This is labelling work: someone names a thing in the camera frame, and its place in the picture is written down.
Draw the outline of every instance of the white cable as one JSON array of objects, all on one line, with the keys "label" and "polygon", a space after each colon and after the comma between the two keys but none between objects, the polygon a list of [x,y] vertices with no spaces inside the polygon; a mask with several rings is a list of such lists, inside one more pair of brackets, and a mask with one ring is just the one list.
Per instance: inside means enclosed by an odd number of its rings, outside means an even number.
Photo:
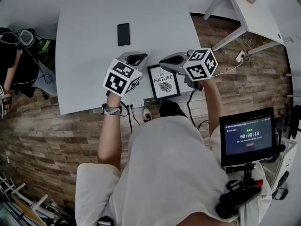
[{"label": "white cable", "polygon": [[42,75],[42,76],[40,76],[40,77],[38,77],[38,78],[36,78],[36,79],[34,79],[34,80],[32,80],[32,81],[28,81],[28,82],[24,82],[24,83],[17,83],[17,84],[13,84],[13,85],[24,85],[24,84],[29,84],[29,83],[31,83],[31,82],[33,82],[33,81],[36,81],[36,80],[41,79],[41,78],[46,77],[46,76],[49,76],[49,77],[52,79],[52,76],[51,76],[50,74],[44,74],[44,75]]},{"label": "white cable", "polygon": [[214,75],[214,76],[212,76],[212,77],[218,76],[218,75],[220,75],[220,74],[228,73],[229,71],[236,69],[237,67],[239,67],[239,66],[241,66],[241,65],[242,65],[243,61],[244,61],[244,60],[242,60],[242,61],[240,62],[240,64],[239,64],[239,65],[237,65],[235,68],[233,68],[233,69],[230,69],[230,70],[228,70],[228,71],[226,71],[226,72],[223,72],[223,73],[219,73],[219,74],[217,74],[217,75]]},{"label": "white cable", "polygon": [[248,43],[247,43],[247,42],[245,41],[244,35],[245,35],[245,34],[243,34],[243,41],[245,42],[245,44],[246,44],[249,48],[251,48],[250,44],[251,44],[252,39],[250,39],[250,40],[248,41]]}]

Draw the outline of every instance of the wooden floor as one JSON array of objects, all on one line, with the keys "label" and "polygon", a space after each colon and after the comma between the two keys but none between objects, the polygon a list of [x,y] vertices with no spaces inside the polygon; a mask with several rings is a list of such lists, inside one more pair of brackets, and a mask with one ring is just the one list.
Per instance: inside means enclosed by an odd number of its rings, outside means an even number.
[{"label": "wooden floor", "polygon": [[[201,17],[193,17],[193,22],[202,47],[212,47],[238,28],[235,23],[219,19],[204,21]],[[245,37],[246,40],[253,38],[251,47],[254,47],[256,36],[247,34]],[[216,51],[214,54],[219,65],[215,74],[234,68],[237,65],[235,57],[247,49],[241,36]],[[285,72],[284,50],[276,46],[252,55],[236,70],[214,80],[229,114],[273,106],[277,115],[278,111],[284,112],[284,103],[289,103],[284,98],[289,93],[289,80],[283,76]],[[185,93],[174,99],[187,115],[189,95]],[[153,117],[159,117],[159,105],[147,105]],[[195,93],[190,108],[196,124],[207,119],[203,92]],[[141,109],[134,112],[138,121],[142,122]],[[14,96],[12,112],[0,122],[0,170],[11,176],[16,184],[25,182],[29,189],[23,193],[34,199],[48,193],[59,205],[63,205],[64,200],[73,204],[77,166],[83,162],[96,162],[102,119],[100,109],[60,115],[57,98],[44,100],[39,90],[32,99]],[[130,128],[127,117],[121,120],[124,167]],[[134,120],[132,124],[135,130],[138,125]],[[200,130],[208,143],[207,125]]]}]

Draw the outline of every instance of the plug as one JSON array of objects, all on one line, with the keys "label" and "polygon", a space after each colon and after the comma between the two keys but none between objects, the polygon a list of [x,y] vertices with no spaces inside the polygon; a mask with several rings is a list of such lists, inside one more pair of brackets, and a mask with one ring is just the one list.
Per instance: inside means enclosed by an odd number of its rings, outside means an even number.
[{"label": "plug", "polygon": [[245,56],[245,52],[244,51],[240,51],[240,53],[237,55],[236,62],[240,63],[243,60],[243,57]]}]

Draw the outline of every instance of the white stand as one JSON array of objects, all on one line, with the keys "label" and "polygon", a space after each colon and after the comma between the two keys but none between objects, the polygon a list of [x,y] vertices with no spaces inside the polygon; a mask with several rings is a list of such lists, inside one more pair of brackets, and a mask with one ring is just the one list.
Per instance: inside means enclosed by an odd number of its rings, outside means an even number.
[{"label": "white stand", "polygon": [[[301,73],[285,73],[284,75],[287,77],[301,77]],[[285,95],[285,97],[287,97],[287,98],[301,97],[301,93],[299,91],[298,91],[299,93],[295,93],[295,92],[296,91],[294,90],[292,95]]]},{"label": "white stand", "polygon": [[[266,0],[257,0],[250,4],[246,0],[230,0],[236,13],[239,15],[241,27],[229,34],[226,38],[218,42],[212,47],[213,51],[219,50],[221,47],[230,43],[245,32],[251,32],[266,37],[272,42],[254,48],[248,51],[248,54],[254,54],[263,49],[270,48],[278,44],[284,44],[277,23],[269,10]],[[218,6],[220,0],[214,0],[206,10],[203,19],[207,20]]]}]

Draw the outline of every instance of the smartphone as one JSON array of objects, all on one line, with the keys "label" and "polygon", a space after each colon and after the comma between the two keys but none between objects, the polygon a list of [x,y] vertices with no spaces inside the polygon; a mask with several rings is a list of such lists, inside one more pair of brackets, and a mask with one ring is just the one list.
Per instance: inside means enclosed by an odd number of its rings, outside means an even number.
[{"label": "smartphone", "polygon": [[117,25],[117,39],[118,47],[131,44],[129,23]]}]

